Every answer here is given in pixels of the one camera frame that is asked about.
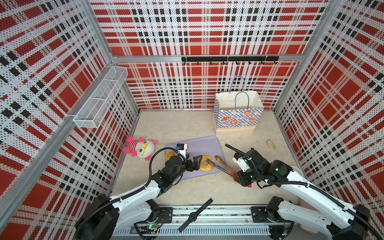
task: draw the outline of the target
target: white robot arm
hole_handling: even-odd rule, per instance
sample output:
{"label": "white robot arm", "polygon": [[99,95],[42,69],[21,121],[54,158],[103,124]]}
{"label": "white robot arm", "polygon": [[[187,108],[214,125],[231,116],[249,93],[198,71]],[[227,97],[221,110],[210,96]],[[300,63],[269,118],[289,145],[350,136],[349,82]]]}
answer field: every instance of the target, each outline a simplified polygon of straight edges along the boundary
{"label": "white robot arm", "polygon": [[[335,198],[300,176],[287,164],[278,160],[269,163],[253,148],[244,153],[228,144],[225,146],[236,152],[233,161],[242,171],[237,172],[233,179],[240,185],[245,187],[253,182],[260,188],[277,185],[319,210],[312,211],[273,197],[266,207],[271,221],[277,221],[280,216],[338,240],[364,240],[369,229],[377,239],[382,240],[380,234],[369,224],[370,212],[365,206],[353,206]],[[258,184],[261,181],[267,185],[261,187]]]}
{"label": "white robot arm", "polygon": [[[152,175],[152,161],[160,151],[170,149],[177,153],[162,170]],[[76,240],[110,239],[112,234],[140,221],[154,222],[159,215],[159,205],[153,200],[172,187],[175,179],[185,171],[200,169],[202,156],[189,160],[185,155],[186,144],[177,144],[177,150],[166,147],[157,151],[149,162],[148,181],[128,192],[108,198],[105,194],[95,198],[76,222]]]}

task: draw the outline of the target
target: paper shopping bag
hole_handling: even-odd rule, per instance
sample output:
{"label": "paper shopping bag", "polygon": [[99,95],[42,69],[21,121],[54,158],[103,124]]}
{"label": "paper shopping bag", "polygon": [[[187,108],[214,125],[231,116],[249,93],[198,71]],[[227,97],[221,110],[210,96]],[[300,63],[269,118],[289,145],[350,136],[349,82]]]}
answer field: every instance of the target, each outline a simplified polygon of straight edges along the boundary
{"label": "paper shopping bag", "polygon": [[216,93],[216,135],[253,133],[263,111],[263,103],[256,91]]}

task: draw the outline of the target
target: rubber band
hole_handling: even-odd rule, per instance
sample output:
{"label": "rubber band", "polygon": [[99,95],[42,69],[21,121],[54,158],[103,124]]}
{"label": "rubber band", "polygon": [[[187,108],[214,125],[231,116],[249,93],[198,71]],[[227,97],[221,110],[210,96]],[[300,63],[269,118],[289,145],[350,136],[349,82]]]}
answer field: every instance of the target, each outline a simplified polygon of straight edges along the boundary
{"label": "rubber band", "polygon": [[273,150],[276,149],[276,144],[275,144],[275,142],[272,139],[268,139],[268,141],[266,142],[266,145],[268,147],[272,148]]}

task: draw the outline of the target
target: pink plush toy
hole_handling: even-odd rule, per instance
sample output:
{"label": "pink plush toy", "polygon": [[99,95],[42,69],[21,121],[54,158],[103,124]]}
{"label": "pink plush toy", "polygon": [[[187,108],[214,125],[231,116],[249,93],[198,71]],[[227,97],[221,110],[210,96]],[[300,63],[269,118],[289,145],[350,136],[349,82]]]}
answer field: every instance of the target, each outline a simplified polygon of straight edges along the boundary
{"label": "pink plush toy", "polygon": [[136,141],[133,137],[128,138],[128,146],[123,149],[124,153],[132,153],[132,157],[138,156],[149,161],[151,154],[155,151],[157,141],[144,140],[142,137]]}

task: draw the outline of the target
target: plaid wall panel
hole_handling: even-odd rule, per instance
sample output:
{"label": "plaid wall panel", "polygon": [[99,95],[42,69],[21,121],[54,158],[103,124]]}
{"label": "plaid wall panel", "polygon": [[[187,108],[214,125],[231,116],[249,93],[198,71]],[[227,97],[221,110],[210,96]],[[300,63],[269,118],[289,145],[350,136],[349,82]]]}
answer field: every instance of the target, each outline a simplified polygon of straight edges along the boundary
{"label": "plaid wall panel", "polygon": [[[244,90],[258,92],[265,109],[273,109],[296,62],[121,63],[140,109],[213,108],[215,94],[229,91],[235,76]],[[240,91],[238,78],[232,89]]]}
{"label": "plaid wall panel", "polygon": [[132,113],[120,90],[98,129],[75,127],[0,239],[72,239],[77,219],[114,179]]}
{"label": "plaid wall panel", "polygon": [[299,54],[328,0],[90,0],[116,56]]}
{"label": "plaid wall panel", "polygon": [[384,2],[344,0],[278,116],[314,184],[384,234]]}
{"label": "plaid wall panel", "polygon": [[106,65],[78,1],[0,3],[0,198]]}

